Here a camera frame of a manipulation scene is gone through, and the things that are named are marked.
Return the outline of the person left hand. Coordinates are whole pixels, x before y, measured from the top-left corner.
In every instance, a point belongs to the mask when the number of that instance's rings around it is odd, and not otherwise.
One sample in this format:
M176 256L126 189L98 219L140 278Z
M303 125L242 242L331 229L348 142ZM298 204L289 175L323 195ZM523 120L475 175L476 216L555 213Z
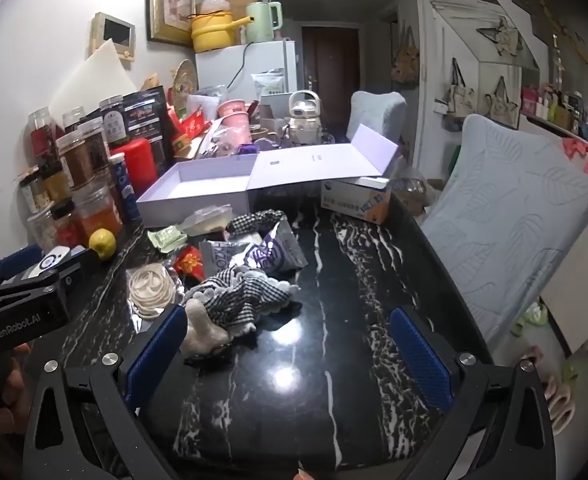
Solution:
M30 407L30 393L25 384L21 358L32 352L29 344L20 344L12 350L11 367L0 382L0 436L24 434Z

